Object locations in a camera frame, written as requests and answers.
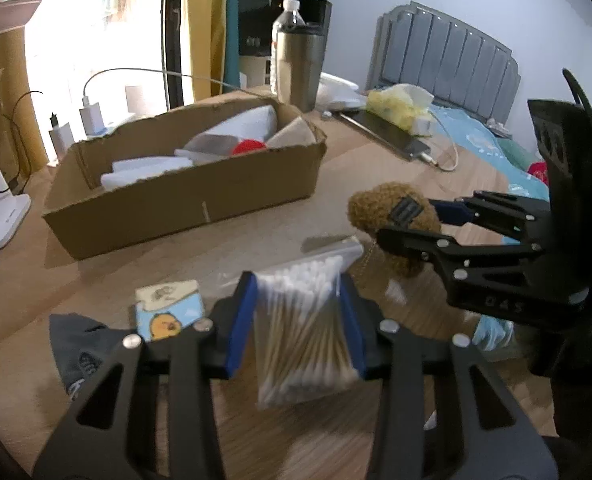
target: yellow curtain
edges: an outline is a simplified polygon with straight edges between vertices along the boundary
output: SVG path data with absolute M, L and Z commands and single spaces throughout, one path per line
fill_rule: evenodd
M 226 0 L 183 0 L 183 29 L 189 34 L 191 75 L 221 80 L 225 67 Z M 221 85 L 191 80 L 193 100 L 199 101 L 221 92 Z
M 9 115 L 12 113 L 12 107 L 16 100 L 29 90 L 23 28 L 0 35 L 0 68 L 5 69 L 0 81 L 0 100 L 4 113 Z M 47 163 L 47 155 L 42 145 L 31 98 L 22 99 L 16 109 L 14 120 L 20 128 L 29 158 L 29 166 L 25 161 L 23 147 L 16 142 L 17 149 L 21 152 L 20 168 L 25 178 L 20 178 L 19 182 L 10 182 L 12 190 L 21 186 L 27 176 L 40 170 Z M 9 131 L 9 123 L 0 115 L 0 169 L 8 180 L 12 179 L 17 171 L 17 155 L 10 156 L 9 149 L 14 144 L 12 144 L 13 140 Z

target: wooden tabletop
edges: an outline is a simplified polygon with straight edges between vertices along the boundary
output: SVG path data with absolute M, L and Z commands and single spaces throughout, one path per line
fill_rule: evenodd
M 452 200 L 477 189 L 506 191 L 494 168 L 459 149 L 460 165 L 442 173 L 421 162 L 406 162 L 336 120 L 310 115 L 328 136 L 315 194 L 215 224 L 136 246 L 73 261 L 41 219 L 42 201 L 53 170 L 35 174 L 27 192 L 32 208 L 0 253 L 0 438 L 30 469 L 45 440 L 67 409 L 48 340 L 48 315 L 77 312 L 116 328 L 128 327 L 134 290 L 154 283 L 197 279 L 205 297 L 242 270 L 258 270 L 299 257 L 329 237 L 355 234 L 346 218 L 352 193 L 382 182 L 408 182 L 430 198 Z M 447 162 L 447 139 L 431 139 L 432 153 Z M 449 228 L 461 243 L 499 243 L 476 226 Z M 366 246 L 371 242 L 360 234 Z M 415 333 L 446 339 L 471 333 L 475 320 L 445 303 L 445 290 L 431 266 L 404 280 L 407 304 L 388 300 L 391 274 L 378 249 L 353 273 L 361 294 L 381 305 L 386 316 Z M 363 478 L 371 448 L 378 385 L 297 406 L 259 412 L 253 347 L 233 381 L 213 386 L 225 469 L 230 478 Z M 521 362 L 501 365 L 503 375 L 538 428 L 552 434 L 548 381 L 534 378 Z M 433 408 L 427 396 L 426 410 Z M 164 438 L 159 443 L 164 445 Z M 161 453 L 164 462 L 165 453 Z

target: white cable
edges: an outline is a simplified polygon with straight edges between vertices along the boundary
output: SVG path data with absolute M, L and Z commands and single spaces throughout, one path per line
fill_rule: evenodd
M 442 127 L 443 130 L 445 130 L 445 133 L 448 135 L 449 140 L 451 140 L 451 146 L 453 146 L 453 148 L 454 148 L 454 153 L 456 155 L 456 161 L 454 162 L 454 165 L 451 168 L 445 168 L 444 166 L 439 165 L 438 161 L 435 160 L 434 158 L 432 158 L 431 155 L 428 155 L 428 153 L 421 153 L 420 158 L 422 160 L 424 160 L 425 162 L 427 162 L 428 164 L 435 166 L 439 170 L 446 171 L 447 173 L 449 173 L 451 171 L 454 171 L 458 167 L 458 147 L 456 145 L 456 141 L 451 136 L 451 133 L 449 133 L 449 130 L 445 127 L 444 124 L 442 124 L 441 119 L 432 110 L 429 110 L 429 113 L 435 118 L 435 120 L 438 121 L 438 124 Z
M 203 81 L 211 81 L 212 83 L 218 83 L 218 84 L 221 84 L 221 85 L 226 86 L 228 88 L 234 88 L 236 90 L 240 90 L 241 92 L 244 92 L 246 94 L 249 94 L 249 95 L 252 95 L 255 97 L 265 97 L 265 98 L 268 97 L 267 95 L 262 95 L 262 94 L 257 94 L 255 92 L 250 92 L 249 90 L 246 90 L 244 88 L 240 88 L 240 86 L 230 85 L 229 83 L 225 83 L 224 81 L 219 81 L 218 79 L 212 79 L 211 77 L 183 74 L 181 72 L 173 72 L 171 70 L 159 70 L 156 68 L 141 68 L 141 67 L 136 67 L 136 66 L 120 66 L 120 67 L 114 67 L 114 68 L 106 68 L 105 70 L 99 70 L 98 72 L 96 72 L 95 74 L 92 74 L 89 77 L 89 79 L 85 82 L 85 85 L 83 86 L 83 106 L 89 106 L 89 98 L 87 97 L 87 85 L 89 84 L 89 82 L 97 75 L 104 74 L 105 72 L 113 72 L 114 70 L 140 70 L 142 72 L 154 72 L 154 73 L 158 73 L 158 74 L 175 75 L 178 77 L 189 77 L 192 79 L 199 79 L 199 80 L 203 80 Z

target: gray headboard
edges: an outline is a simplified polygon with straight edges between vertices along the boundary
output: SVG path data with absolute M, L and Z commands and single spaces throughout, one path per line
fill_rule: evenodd
M 506 123 L 520 75 L 511 50 L 477 28 L 416 2 L 382 16 L 367 88 L 410 83 L 481 121 Z

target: white bottle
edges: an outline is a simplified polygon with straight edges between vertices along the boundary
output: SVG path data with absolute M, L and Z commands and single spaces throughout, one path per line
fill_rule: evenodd
M 278 93 L 276 88 L 276 44 L 278 43 L 278 33 L 283 28 L 290 25 L 305 24 L 305 20 L 303 20 L 298 13 L 298 9 L 300 9 L 300 2 L 298 0 L 283 0 L 282 8 L 285 10 L 280 16 L 278 16 L 271 26 L 271 67 L 269 69 L 269 84 L 271 86 L 271 93 L 274 95 Z

